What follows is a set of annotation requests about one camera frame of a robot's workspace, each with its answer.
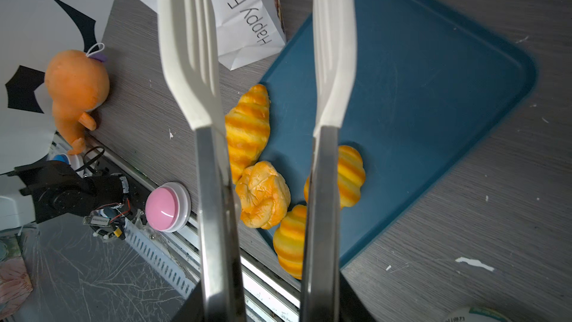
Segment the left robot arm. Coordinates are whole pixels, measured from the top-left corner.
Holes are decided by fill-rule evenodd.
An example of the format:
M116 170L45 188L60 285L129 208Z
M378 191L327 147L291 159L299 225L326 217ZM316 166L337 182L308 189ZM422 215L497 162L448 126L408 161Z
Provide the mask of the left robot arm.
M16 167L1 175L1 230L42 223L67 213L87 216L120 204L128 183L120 175L80 177L64 162Z

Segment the white paper gift bag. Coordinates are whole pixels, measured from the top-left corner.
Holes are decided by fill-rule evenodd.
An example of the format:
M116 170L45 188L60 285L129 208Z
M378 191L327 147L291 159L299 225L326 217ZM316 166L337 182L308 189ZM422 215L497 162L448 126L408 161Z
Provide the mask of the white paper gift bag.
M162 71L173 87L216 86L234 70L281 52L279 0L142 0L157 14Z

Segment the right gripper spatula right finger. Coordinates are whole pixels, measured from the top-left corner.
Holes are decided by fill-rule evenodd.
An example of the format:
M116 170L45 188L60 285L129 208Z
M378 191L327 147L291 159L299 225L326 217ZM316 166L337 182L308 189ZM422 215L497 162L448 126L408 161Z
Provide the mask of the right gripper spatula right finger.
M355 0L313 0L312 19L317 110L299 319L337 321L341 214L338 142L357 70Z

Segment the fake croissant bottom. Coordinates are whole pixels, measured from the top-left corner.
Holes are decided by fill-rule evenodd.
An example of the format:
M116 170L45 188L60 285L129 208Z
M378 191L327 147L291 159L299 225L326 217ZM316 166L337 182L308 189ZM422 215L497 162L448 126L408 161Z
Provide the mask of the fake croissant bottom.
M307 207L296 205L273 235L273 247L280 266L297 280L302 280L306 221Z

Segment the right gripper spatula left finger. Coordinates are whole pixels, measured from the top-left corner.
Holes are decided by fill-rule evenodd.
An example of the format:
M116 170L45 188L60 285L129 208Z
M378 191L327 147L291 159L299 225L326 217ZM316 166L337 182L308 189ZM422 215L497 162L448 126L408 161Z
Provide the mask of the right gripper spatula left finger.
M165 81L195 133L205 321L247 317L211 0L157 0Z

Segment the fake croissant small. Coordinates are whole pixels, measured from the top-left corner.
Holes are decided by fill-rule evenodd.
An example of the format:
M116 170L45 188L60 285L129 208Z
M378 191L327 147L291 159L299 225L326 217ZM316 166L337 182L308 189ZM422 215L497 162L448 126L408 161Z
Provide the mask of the fake croissant small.
M338 147L338 189L341 209L354 207L360 201L360 189L366 181L366 172L360 153L348 145Z

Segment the round fake bread roll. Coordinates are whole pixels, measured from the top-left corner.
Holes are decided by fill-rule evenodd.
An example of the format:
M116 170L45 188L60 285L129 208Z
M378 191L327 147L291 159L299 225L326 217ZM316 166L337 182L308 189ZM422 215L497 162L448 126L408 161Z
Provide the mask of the round fake bread roll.
M268 161L244 170L235 186L241 220L249 228L269 230L284 219L291 202L284 177Z

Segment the fake croissant large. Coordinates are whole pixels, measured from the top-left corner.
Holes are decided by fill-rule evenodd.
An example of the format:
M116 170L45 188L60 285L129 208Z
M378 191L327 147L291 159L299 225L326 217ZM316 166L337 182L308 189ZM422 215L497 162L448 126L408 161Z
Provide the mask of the fake croissant large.
M270 105L267 88L257 84L239 99L225 116L226 140L232 182L237 183L244 170L254 165L271 135Z

